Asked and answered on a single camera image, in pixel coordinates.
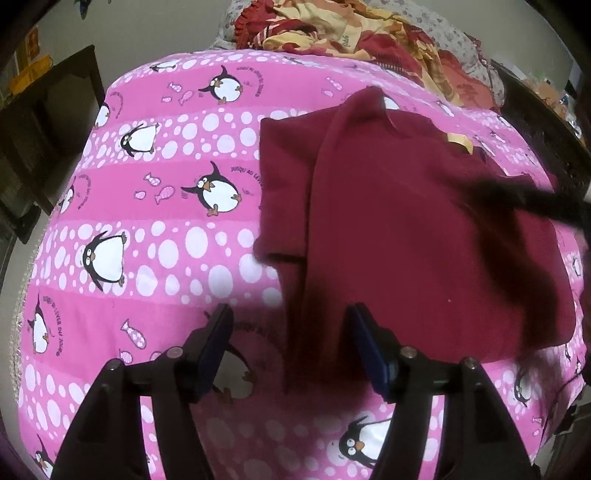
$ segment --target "metal bolt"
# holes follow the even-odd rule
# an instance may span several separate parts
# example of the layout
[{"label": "metal bolt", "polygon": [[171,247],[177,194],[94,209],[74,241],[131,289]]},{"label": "metal bolt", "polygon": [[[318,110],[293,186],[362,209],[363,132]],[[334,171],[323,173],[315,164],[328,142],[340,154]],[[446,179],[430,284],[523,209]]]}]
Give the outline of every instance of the metal bolt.
[{"label": "metal bolt", "polygon": [[121,360],[119,360],[118,358],[112,358],[111,360],[109,360],[107,362],[107,369],[108,370],[117,370],[121,365],[123,365],[123,362]]},{"label": "metal bolt", "polygon": [[478,360],[469,356],[464,360],[464,365],[466,365],[470,370],[474,370],[478,367]]},{"label": "metal bolt", "polygon": [[166,352],[168,358],[179,358],[183,354],[183,349],[179,346],[174,346]]},{"label": "metal bolt", "polygon": [[411,346],[403,346],[400,349],[400,355],[405,356],[406,358],[415,358],[417,356],[417,350]]}]

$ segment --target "maroon shirt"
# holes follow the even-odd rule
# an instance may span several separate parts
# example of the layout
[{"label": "maroon shirt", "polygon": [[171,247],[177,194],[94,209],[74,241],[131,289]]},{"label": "maroon shirt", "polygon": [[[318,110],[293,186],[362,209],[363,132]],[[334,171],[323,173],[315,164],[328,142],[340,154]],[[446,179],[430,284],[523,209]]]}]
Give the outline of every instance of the maroon shirt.
[{"label": "maroon shirt", "polygon": [[359,301],[403,345],[442,361],[567,342],[573,299],[551,222],[472,201],[464,187],[502,170],[429,119],[387,111],[383,96],[369,87],[261,122],[255,253],[279,272],[288,382],[359,375],[343,331]]}]

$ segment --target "wall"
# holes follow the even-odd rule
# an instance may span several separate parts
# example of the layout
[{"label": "wall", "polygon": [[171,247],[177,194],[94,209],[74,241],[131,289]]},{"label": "wall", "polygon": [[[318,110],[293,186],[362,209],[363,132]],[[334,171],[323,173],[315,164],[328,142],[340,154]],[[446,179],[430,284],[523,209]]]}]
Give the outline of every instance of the wall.
[{"label": "wall", "polygon": [[94,44],[103,84],[165,55],[205,50],[230,0],[95,0],[85,20],[59,2],[39,23],[41,51],[60,62]]},{"label": "wall", "polygon": [[524,73],[539,70],[564,88],[573,60],[554,30],[524,0],[415,0],[482,40],[489,58]]}]

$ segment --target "yellow tag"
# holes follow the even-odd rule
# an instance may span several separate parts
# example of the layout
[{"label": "yellow tag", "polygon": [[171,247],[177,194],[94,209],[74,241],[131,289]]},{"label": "yellow tag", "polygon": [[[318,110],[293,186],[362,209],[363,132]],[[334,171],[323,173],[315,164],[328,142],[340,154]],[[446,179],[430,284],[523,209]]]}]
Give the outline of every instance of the yellow tag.
[{"label": "yellow tag", "polygon": [[470,141],[470,139],[466,135],[449,134],[448,133],[447,134],[447,141],[463,145],[465,147],[465,149],[468,150],[468,153],[470,155],[472,155],[472,152],[474,150],[474,146],[472,145],[472,142]]}]

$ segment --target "pink bedsheet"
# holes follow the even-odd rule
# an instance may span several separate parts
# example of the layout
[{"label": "pink bedsheet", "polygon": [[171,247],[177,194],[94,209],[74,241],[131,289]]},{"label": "pink bedsheet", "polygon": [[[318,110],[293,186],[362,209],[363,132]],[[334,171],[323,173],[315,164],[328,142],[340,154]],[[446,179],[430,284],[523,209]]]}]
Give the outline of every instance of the pink bedsheet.
[{"label": "pink bedsheet", "polygon": [[[371,474],[371,465],[349,459],[339,440],[347,443],[355,419],[387,421],[394,406],[367,384],[352,384],[346,395],[282,393],[281,289],[277,272],[252,256],[260,120],[334,106],[368,85],[390,97],[387,108],[418,112],[443,131],[466,134],[507,174],[527,173],[539,186],[550,185],[525,141],[495,113],[451,106],[370,64],[241,50],[176,54],[123,75],[109,88],[71,186],[51,216],[28,288],[18,407],[33,457],[42,450],[39,435],[55,460],[108,359],[154,358],[181,345],[206,323],[205,312],[227,302],[236,312],[233,349],[216,377],[217,391],[193,409],[216,478]],[[195,186],[203,195],[190,191]],[[513,361],[486,365],[531,458],[556,392],[581,368],[586,351],[579,249],[570,229],[556,230],[576,305],[573,339],[532,356],[527,370]],[[577,379],[563,390],[547,432],[582,386]],[[434,474],[443,412],[443,398],[434,398],[421,479]],[[150,472],[162,479],[147,399],[142,418]]]}]

